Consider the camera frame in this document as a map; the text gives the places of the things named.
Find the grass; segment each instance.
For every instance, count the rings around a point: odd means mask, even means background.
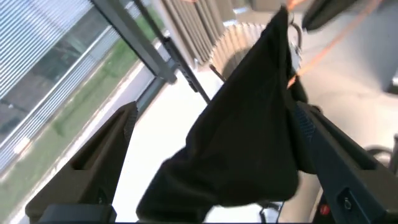
[[[152,8],[148,8],[155,22],[164,25]],[[149,40],[155,35],[142,17],[136,18]],[[106,61],[49,122],[40,137],[34,140],[29,153],[17,162],[6,180],[0,184],[0,223],[3,223],[24,197],[51,168],[67,146],[107,99],[118,83],[137,62],[137,55],[123,40],[118,40],[109,51]]]

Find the floor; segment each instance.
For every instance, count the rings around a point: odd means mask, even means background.
[[[398,19],[397,10],[393,7],[367,18],[303,77],[310,101],[320,105],[326,117],[362,147],[392,147],[393,135],[398,132],[398,97],[383,92],[398,67],[398,30],[391,29]],[[266,23],[271,16],[249,12],[238,19]],[[305,35],[303,62],[310,60],[353,17],[344,15],[321,32]],[[300,14],[295,15],[296,20],[300,18]],[[136,125],[113,203],[118,222],[137,220],[136,206],[160,163],[184,145],[185,135],[205,107],[181,74],[178,77],[176,84],[163,89]],[[198,74],[198,78],[210,95],[221,85],[210,73]],[[313,191],[312,186],[304,188]],[[258,212],[255,205],[216,208],[206,221],[258,222]],[[287,217],[284,221],[300,219]]]

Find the beige curtain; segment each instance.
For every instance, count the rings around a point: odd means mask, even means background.
[[[178,49],[190,65],[203,65],[224,31],[223,22],[234,16],[230,1],[153,0]]]

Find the hanging black garment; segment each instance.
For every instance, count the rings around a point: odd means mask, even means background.
[[[202,222],[214,205],[290,199],[312,172],[294,100],[288,12],[282,7],[167,159],[137,208],[140,220]]]

